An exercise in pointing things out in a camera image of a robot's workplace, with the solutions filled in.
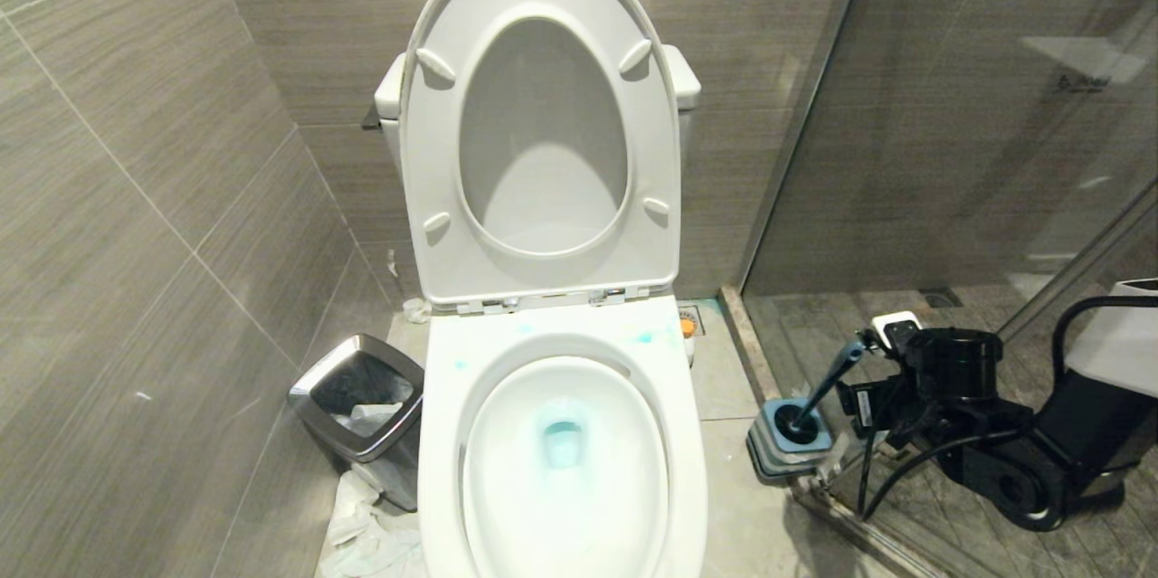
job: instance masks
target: wall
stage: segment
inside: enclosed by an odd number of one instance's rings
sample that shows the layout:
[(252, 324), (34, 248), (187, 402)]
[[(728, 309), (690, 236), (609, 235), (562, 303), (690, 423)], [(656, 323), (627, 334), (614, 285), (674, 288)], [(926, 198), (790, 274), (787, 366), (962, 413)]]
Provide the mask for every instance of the wall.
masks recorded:
[[(748, 285), (998, 284), (1076, 254), (1158, 169), (1158, 0), (855, 0)], [(1133, 43), (1101, 93), (1026, 38)]]
[[(425, 1), (236, 0), (354, 236), (400, 297), (419, 290), (404, 197), (380, 136), (358, 124)], [(683, 177), (676, 290), (712, 295), (740, 273), (813, 54), (827, 47), (833, 0), (640, 1), (704, 87)]]
[(0, 259), (3, 573), (309, 575), (285, 390), (391, 307), (232, 0), (0, 0)]

